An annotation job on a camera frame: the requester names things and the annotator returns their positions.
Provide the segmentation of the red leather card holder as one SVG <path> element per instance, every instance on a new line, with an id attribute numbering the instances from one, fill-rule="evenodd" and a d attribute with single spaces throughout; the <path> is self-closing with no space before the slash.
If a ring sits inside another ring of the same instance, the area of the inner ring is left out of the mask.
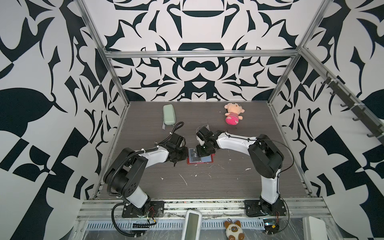
<path id="1" fill-rule="evenodd" d="M 198 165 L 198 164 L 208 164 L 214 162 L 214 154 L 205 157 L 199 157 L 196 148 L 188 149 L 188 158 L 187 164 L 189 165 Z"/>

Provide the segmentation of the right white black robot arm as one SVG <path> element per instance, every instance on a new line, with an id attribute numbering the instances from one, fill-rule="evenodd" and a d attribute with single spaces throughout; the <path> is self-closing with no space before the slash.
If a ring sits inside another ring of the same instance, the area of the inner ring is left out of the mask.
<path id="1" fill-rule="evenodd" d="M 261 203 L 272 207 L 280 200 L 279 176 L 284 155 L 266 135 L 256 138 L 237 136 L 224 131 L 213 133 L 201 127 L 197 133 L 199 157 L 215 154 L 217 150 L 232 150 L 249 156 L 262 179 Z"/>

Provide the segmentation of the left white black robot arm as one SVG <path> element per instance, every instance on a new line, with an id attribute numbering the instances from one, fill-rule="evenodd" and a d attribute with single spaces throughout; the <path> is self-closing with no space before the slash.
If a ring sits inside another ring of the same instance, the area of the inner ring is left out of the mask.
<path id="1" fill-rule="evenodd" d="M 151 149 L 134 151 L 125 148 L 104 175 L 107 193 L 111 197 L 122 199 L 126 204 L 133 205 L 138 210 L 145 211 L 151 201 L 139 186 L 145 169 L 165 162 L 176 164 L 186 160 L 187 157 L 185 138 L 175 133 Z"/>

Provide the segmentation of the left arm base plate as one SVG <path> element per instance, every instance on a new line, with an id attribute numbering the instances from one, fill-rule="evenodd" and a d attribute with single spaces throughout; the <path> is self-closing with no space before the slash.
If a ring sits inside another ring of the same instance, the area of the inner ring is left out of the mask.
<path id="1" fill-rule="evenodd" d="M 147 201 L 141 208 L 138 208 L 133 204 L 126 204 L 123 208 L 122 218 L 138 218 L 142 216 L 154 218 L 162 215 L 164 208 L 164 201 Z"/>

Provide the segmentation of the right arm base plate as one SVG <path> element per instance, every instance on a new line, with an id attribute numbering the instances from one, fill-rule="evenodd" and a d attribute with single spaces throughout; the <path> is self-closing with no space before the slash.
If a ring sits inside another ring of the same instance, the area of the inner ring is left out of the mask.
<path id="1" fill-rule="evenodd" d="M 263 216 L 285 216 L 287 208 L 282 199 L 277 199 L 274 204 L 260 200 L 244 200 L 246 215 L 250 218 Z"/>

